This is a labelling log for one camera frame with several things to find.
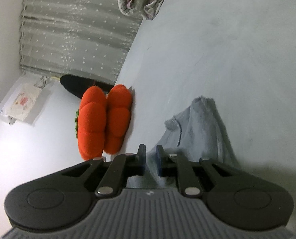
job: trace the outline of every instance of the gray blanket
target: gray blanket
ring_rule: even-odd
[[[219,116],[213,100],[204,97],[195,98],[183,112],[165,122],[166,132],[157,143],[166,152],[182,151],[194,162],[202,158],[211,158],[230,166],[238,167],[231,149],[222,138]],[[175,178],[160,178],[155,161],[155,147],[147,153],[146,173],[128,179],[130,188],[165,188],[175,186]]]

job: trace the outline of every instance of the black clamp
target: black clamp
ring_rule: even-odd
[[[13,226],[54,231],[82,220],[102,198],[115,197],[127,179],[143,175],[146,147],[137,154],[118,155],[112,162],[91,159],[14,188],[5,199]]]
[[[221,221],[243,230],[285,226],[293,199],[282,187],[211,159],[190,162],[182,152],[156,148],[158,174],[173,176],[179,192],[200,198]]]

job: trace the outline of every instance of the bed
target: bed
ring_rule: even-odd
[[[296,0],[165,0],[119,83],[135,96],[121,153],[150,150],[165,120],[213,98],[242,168],[292,194],[296,232]]]

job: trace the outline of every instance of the black circular pad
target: black circular pad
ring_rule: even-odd
[[[271,196],[258,189],[242,189],[234,194],[234,200],[241,207],[259,209],[266,207],[271,202]]]
[[[220,179],[206,203],[221,221],[250,231],[285,226],[293,211],[293,199],[286,190],[246,174]]]
[[[39,189],[30,193],[27,202],[37,209],[50,209],[57,207],[64,200],[64,194],[56,189]]]
[[[75,177],[55,175],[25,183],[5,199],[5,212],[13,226],[27,230],[56,230],[83,218],[92,197]]]

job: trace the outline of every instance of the orange pumpkin cushion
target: orange pumpkin cushion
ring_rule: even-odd
[[[107,96],[107,126],[104,151],[114,155],[122,147],[131,118],[132,95],[122,84],[112,88]]]
[[[92,86],[84,93],[78,115],[78,149],[84,160],[101,157],[105,143],[106,96]]]

